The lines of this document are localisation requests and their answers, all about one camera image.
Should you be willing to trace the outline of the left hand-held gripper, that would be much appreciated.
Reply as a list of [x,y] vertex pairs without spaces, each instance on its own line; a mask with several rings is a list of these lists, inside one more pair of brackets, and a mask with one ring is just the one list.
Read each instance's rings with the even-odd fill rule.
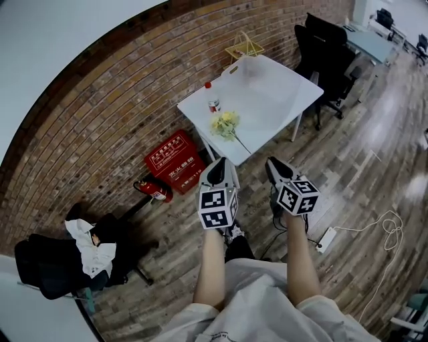
[[[215,160],[201,173],[199,186],[240,187],[235,165],[226,157]],[[211,188],[199,193],[198,215],[205,230],[232,226],[237,209],[236,188]]]

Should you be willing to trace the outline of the pale grey office desk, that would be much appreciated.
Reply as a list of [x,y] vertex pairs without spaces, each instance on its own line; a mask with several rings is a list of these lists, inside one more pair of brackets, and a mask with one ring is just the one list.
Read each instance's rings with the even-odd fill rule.
[[373,31],[344,28],[348,44],[368,55],[376,64],[386,64],[394,52],[394,44]]

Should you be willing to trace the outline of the clear red-capped plastic bottle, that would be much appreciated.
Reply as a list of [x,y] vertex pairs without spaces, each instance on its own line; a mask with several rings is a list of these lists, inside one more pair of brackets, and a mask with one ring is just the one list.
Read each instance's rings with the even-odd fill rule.
[[207,103],[211,113],[218,113],[221,111],[221,105],[219,96],[215,91],[212,83],[210,81],[205,83],[205,96],[207,98]]

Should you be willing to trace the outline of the red fire extinguisher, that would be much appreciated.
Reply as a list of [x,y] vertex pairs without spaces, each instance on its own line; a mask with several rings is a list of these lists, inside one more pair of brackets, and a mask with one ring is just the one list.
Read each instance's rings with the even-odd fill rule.
[[144,177],[134,182],[133,188],[145,195],[151,196],[155,200],[168,203],[173,199],[173,193],[169,188],[163,186],[158,180],[151,177]]

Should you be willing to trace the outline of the red fire equipment box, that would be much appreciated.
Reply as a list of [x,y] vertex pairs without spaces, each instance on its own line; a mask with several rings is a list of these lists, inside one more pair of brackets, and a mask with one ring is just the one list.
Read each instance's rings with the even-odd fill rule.
[[186,194],[198,185],[206,169],[197,147],[184,130],[176,131],[158,145],[144,162],[151,174],[179,194]]

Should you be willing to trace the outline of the white crumpled garment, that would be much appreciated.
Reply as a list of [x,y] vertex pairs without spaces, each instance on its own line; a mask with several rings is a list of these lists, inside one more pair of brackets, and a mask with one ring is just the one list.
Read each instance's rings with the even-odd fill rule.
[[94,225],[78,218],[66,220],[65,226],[81,254],[82,270],[91,279],[106,271],[110,277],[113,264],[112,261],[116,256],[116,243],[104,243],[96,237],[98,245],[94,244],[92,229]]

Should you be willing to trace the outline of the person's left forearm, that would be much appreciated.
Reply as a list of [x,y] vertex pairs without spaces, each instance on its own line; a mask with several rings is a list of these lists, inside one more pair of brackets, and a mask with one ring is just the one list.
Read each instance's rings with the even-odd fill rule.
[[225,260],[223,237],[216,230],[203,235],[202,259],[193,303],[209,305],[218,311],[224,308]]

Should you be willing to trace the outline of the person's light grey shirt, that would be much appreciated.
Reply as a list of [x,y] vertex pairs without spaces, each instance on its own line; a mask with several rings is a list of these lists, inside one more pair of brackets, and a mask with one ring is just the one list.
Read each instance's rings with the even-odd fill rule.
[[192,303],[152,342],[380,342],[327,297],[293,305],[287,265],[233,259],[225,265],[225,308]]

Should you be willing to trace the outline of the person's black shoe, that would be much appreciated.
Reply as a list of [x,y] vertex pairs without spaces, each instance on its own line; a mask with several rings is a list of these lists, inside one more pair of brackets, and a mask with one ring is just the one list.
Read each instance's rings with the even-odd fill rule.
[[223,238],[227,246],[229,246],[236,238],[244,237],[245,232],[241,229],[238,220],[234,220],[231,226],[224,228]]

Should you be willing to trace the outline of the person's right forearm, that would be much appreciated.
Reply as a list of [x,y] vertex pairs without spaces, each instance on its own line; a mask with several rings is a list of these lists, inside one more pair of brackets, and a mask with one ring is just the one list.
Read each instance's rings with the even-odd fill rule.
[[320,281],[310,255],[303,218],[288,212],[283,217],[288,230],[288,296],[292,304],[297,306],[321,294]]

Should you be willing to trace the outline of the yellow artificial flowers bunch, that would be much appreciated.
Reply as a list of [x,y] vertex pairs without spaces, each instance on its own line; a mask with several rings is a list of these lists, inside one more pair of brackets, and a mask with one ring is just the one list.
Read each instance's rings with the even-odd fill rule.
[[223,112],[214,115],[210,123],[212,136],[220,136],[225,141],[238,141],[247,152],[250,152],[237,136],[236,128],[240,123],[240,117],[235,112]]

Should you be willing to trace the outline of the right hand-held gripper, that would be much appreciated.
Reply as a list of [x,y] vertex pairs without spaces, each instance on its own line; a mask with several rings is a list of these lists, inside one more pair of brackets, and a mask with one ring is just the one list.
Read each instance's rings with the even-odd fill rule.
[[268,158],[265,163],[267,177],[272,185],[270,205],[274,216],[288,212],[302,216],[314,210],[320,192],[307,179],[300,179],[300,172],[291,164],[277,158]]

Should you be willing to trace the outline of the white power strip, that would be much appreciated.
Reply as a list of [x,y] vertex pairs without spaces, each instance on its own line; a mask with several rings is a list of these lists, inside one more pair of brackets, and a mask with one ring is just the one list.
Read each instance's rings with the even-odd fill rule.
[[316,250],[321,254],[325,253],[334,240],[336,233],[337,231],[334,228],[329,227],[316,245]]

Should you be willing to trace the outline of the black office chair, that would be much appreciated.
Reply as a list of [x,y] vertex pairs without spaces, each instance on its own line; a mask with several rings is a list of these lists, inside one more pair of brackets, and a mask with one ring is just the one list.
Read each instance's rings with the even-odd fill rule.
[[336,116],[342,119],[339,105],[347,98],[362,70],[356,66],[346,75],[356,59],[356,53],[347,46],[344,28],[308,13],[304,25],[294,26],[294,33],[300,50],[300,63],[295,72],[308,80],[317,73],[316,85],[324,91],[314,103],[316,129],[320,130],[321,107],[332,108]]
[[81,218],[94,225],[92,229],[95,245],[98,237],[104,243],[116,243],[116,256],[112,261],[110,277],[106,271],[91,279],[82,270],[81,254],[75,240],[69,238],[50,238],[40,234],[31,234],[27,239],[15,245],[15,261],[21,282],[37,287],[42,295],[54,300],[74,291],[89,287],[93,291],[123,285],[128,282],[132,271],[148,285],[153,281],[140,269],[139,262],[152,249],[159,246],[157,240],[144,243],[134,239],[128,222],[117,219],[109,213],[96,223],[91,223],[91,216],[84,212],[81,202],[74,204],[67,213],[66,220]]
[[376,22],[385,27],[388,30],[391,30],[391,27],[394,23],[394,19],[389,11],[384,8],[377,10]]

